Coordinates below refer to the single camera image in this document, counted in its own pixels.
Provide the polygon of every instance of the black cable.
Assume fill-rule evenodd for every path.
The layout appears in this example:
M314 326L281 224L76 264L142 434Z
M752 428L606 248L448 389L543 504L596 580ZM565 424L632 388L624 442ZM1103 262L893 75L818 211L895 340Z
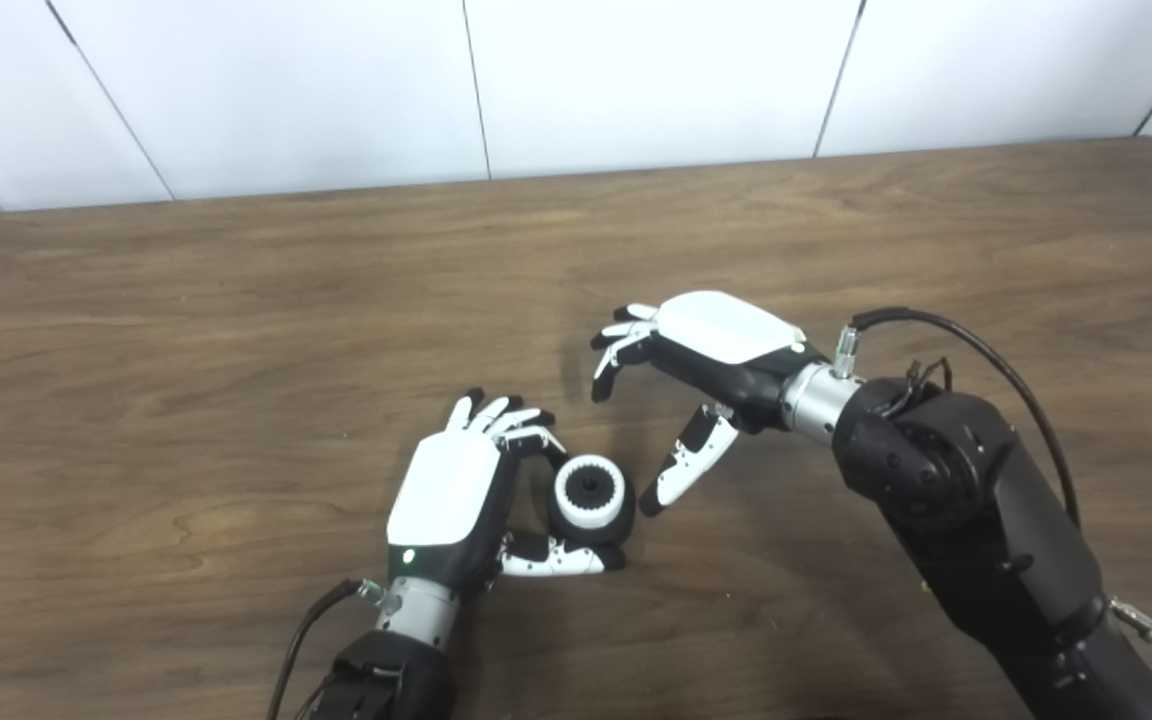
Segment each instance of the black cable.
M323 691L328 689L329 682L332 682L332 675L323 679L319 687L314 688L314 691L310 694L310 697L305 698L305 705L302 705L301 708L296 711L296 720L305 720L306 717L310 717L310 708L314 706L316 700L319 700L319 698L323 697Z
M1047 414L1044 414L1043 407L1038 406L1038 397L1034 397L1034 393L1032 389L1029 389L1024 379L1021 379L1020 373L1016 373L1016 370L1011 369L1011 365L1007 364L1006 359L1002 359L1002 355L998 355L995 348L988 347L972 331L964 328L963 325L956 324L954 320L942 318L940 314L924 313L922 310L912 310L909 306L881 306L881 309L870 310L867 313L852 316L851 327L864 332L874 327L874 325L900 323L900 320L926 323L950 333L953 336L958 338L958 340L970 344L998 372L1002 373L1002 377L1007 378L1007 382L1010 382L1011 387L1018 393L1020 400L1025 402L1029 414L1033 415L1034 423L1038 425L1038 432L1043 433L1043 441L1047 444L1047 450L1051 450L1052 464L1056 465L1056 477L1060 479L1061 495L1064 497L1064 514L1069 515L1069 520L1073 521L1075 528L1082 526L1078 511L1078 491L1075 491L1074 478L1069 471L1069 462L1064 461L1064 450L1060 446L1060 439L1056 438L1056 431L1052 427L1051 420L1047 419Z
M265 720L278 720L279 706L283 705L283 694L287 692L287 680L291 677L291 667L296 666L296 655L301 652L301 643L305 642L305 635L310 632L310 626L313 626L324 612L332 611L335 602L357 594L361 588L362 583L357 579L342 579L336 588L329 589L305 612L305 617L301 619L301 624L296 626L296 632L291 635L291 644L287 647L287 655L283 657L283 667L278 672L274 696L270 697L270 712L266 712Z

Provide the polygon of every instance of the white ring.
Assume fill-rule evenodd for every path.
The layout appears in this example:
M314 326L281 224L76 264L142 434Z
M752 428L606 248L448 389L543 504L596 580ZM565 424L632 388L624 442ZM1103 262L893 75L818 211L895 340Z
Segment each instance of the white ring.
M598 468L607 471L612 478L612 499L602 507L577 507L567 497L567 478L571 477L576 470L582 468ZM613 520L621 513L621 506L626 505L626 476L621 469L602 455L577 455L567 461L558 470L558 478L554 478L554 497L558 498L558 510L563 518L582 530L596 530L612 524Z

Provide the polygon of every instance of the wooden table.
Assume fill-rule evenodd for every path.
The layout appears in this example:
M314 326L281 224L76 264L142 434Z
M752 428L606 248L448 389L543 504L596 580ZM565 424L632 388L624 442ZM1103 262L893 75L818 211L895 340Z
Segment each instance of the wooden table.
M988 338L1058 424L1108 588L1152 612L1152 141L12 214L0 717L262 714L308 604L384 574L412 447L471 384L649 482L700 397L631 369L591 406L586 342L692 288L827 347L887 304ZM963 346L870 334L863 374L950 353L1044 457ZM627 552L463 612L460 715L1026 717L804 439L742 439ZM289 705L371 621L314 629Z

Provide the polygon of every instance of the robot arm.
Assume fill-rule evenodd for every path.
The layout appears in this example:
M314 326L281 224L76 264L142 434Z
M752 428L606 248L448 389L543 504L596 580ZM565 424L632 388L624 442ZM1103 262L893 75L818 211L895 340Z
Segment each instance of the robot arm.
M713 418L750 433L794 430L831 448L847 487L878 506L950 621L995 657L1034 717L1152 720L1152 670L1111 615L1146 639L1152 619L1102 591L1074 511L995 407L925 373L854 377L864 323L844 328L831 363L794 325L718 291L626 306L616 319L594 338L605 350L594 401L622 365L652 363L719 404L689 424L644 510L676 500L732 445Z
M499 575L586 575L626 564L620 544L632 526L634 487L616 465L568 457L547 429L553 415L524 409L521 397L483 399L482 389L469 391L442 432L416 447L389 514L391 586L344 583L316 604L293 639L270 720L303 630L342 597L374 602L376 628L340 652L297 717L312 708L314 720L442 720L456 694L444 651L463 602ZM556 471L548 536L507 530L520 462L532 455Z

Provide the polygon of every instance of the cable connector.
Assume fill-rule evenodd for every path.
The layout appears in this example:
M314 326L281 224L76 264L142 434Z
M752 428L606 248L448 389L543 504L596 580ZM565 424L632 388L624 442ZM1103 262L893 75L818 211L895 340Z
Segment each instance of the cable connector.
M1119 598L1111 596L1111 611L1114 611L1114 616L1124 624L1131 626L1132 629L1140 636L1146 643L1152 644L1152 617L1144 614L1144 612L1137 611L1137 607L1128 605L1128 602L1120 601Z
M385 589L385 585L374 579L364 579L358 585L358 597L379 607L380 612L388 612L388 614L394 614L399 607L403 606L402 597L389 592L388 589Z
M833 369L829 374L846 381L850 379L856 369L856 348L861 346L861 332L847 325L842 328L842 334L838 336L838 349L833 354Z

